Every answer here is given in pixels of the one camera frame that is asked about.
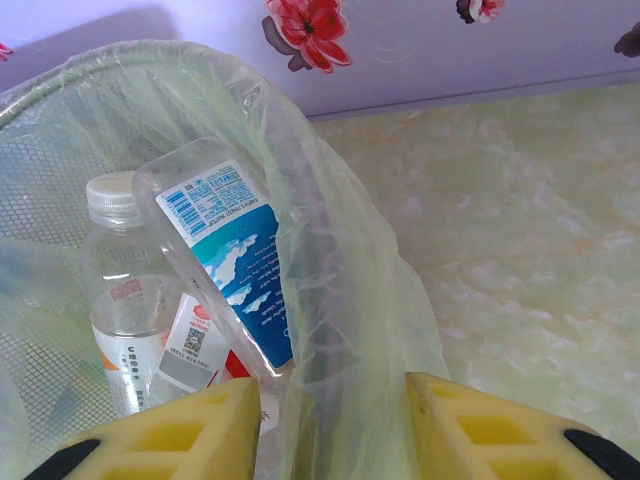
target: red label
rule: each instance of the red label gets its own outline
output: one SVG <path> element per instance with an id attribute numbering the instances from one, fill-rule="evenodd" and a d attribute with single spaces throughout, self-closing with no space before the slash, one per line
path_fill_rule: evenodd
<path id="1" fill-rule="evenodd" d="M 247 369 L 244 368 L 244 365 L 240 361 L 240 359 L 233 353 L 233 350 L 229 351 L 229 356 L 227 357 L 227 363 L 225 364 L 227 372 L 233 378 L 242 378 L 242 377 L 250 377 Z"/>
<path id="2" fill-rule="evenodd" d="M 196 317 L 201 318 L 202 320 L 211 320 L 211 317 L 202 305 L 196 305 L 193 307 L 193 313 Z"/>
<path id="3" fill-rule="evenodd" d="M 129 280 L 128 282 L 111 289 L 111 299 L 116 302 L 121 298 L 138 293 L 140 290 L 142 290 L 140 279 Z"/>

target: floral wallpaper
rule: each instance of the floral wallpaper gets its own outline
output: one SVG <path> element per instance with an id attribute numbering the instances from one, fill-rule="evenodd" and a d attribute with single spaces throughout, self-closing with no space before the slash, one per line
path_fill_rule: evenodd
<path id="1" fill-rule="evenodd" d="M 13 54 L 13 50 L 7 47 L 4 43 L 0 43 L 0 62 L 6 62 L 9 60 L 7 55 Z"/>
<path id="2" fill-rule="evenodd" d="M 505 0 L 458 0 L 456 9 L 464 23 L 489 23 L 498 16 Z"/>
<path id="3" fill-rule="evenodd" d="M 332 73 L 334 65 L 351 65 L 351 57 L 336 42 L 349 29 L 339 0 L 269 0 L 270 16 L 262 21 L 267 41 L 291 55 L 289 70 L 318 68 Z"/>

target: barcode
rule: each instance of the barcode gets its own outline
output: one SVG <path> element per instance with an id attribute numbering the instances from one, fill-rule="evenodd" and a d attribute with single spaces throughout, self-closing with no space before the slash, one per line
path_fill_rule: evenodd
<path id="1" fill-rule="evenodd" d="M 202 342 L 204 341 L 204 332 L 190 328 L 187 339 L 184 341 L 184 348 L 191 350 L 193 353 L 200 353 Z"/>
<path id="2" fill-rule="evenodd" d="M 209 177 L 207 180 L 214 188 L 218 188 L 224 185 L 229 185 L 233 182 L 241 182 L 242 178 L 240 178 L 240 175 L 233 169 L 233 167 L 226 167 L 216 175 Z"/>
<path id="3" fill-rule="evenodd" d="M 192 238 L 207 228 L 207 224 L 204 223 L 196 209 L 193 208 L 193 205 L 181 190 L 168 196 L 167 203 L 173 207 L 183 228 Z"/>

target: bottle label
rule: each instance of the bottle label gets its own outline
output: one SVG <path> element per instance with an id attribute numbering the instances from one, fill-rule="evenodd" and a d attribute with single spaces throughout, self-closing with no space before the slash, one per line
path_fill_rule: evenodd
<path id="1" fill-rule="evenodd" d="M 118 417 L 148 407 L 151 377 L 169 331 L 146 337 L 113 337 L 93 327 Z"/>
<path id="2" fill-rule="evenodd" d="M 276 222 L 235 160 L 156 197 L 238 318 L 279 368 L 293 356 L 280 286 Z"/>
<path id="3" fill-rule="evenodd" d="M 143 275 L 123 281 L 93 305 L 91 323 L 126 325 L 132 331 L 168 331 L 178 309 L 183 283 L 167 275 Z"/>
<path id="4" fill-rule="evenodd" d="M 183 294 L 158 374 L 187 392 L 219 383 L 229 345 L 194 297 Z"/>
<path id="5" fill-rule="evenodd" d="M 260 394 L 260 405 L 262 406 L 260 435 L 264 435 L 280 423 L 280 406 L 276 398 L 268 393 Z"/>

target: qr code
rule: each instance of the qr code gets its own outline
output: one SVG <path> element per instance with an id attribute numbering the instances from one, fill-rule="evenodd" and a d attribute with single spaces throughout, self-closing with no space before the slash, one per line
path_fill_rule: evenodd
<path id="1" fill-rule="evenodd" d="M 191 350 L 193 353 L 200 353 L 202 342 L 204 340 L 204 332 L 190 328 L 187 339 L 184 341 L 184 348 Z"/>

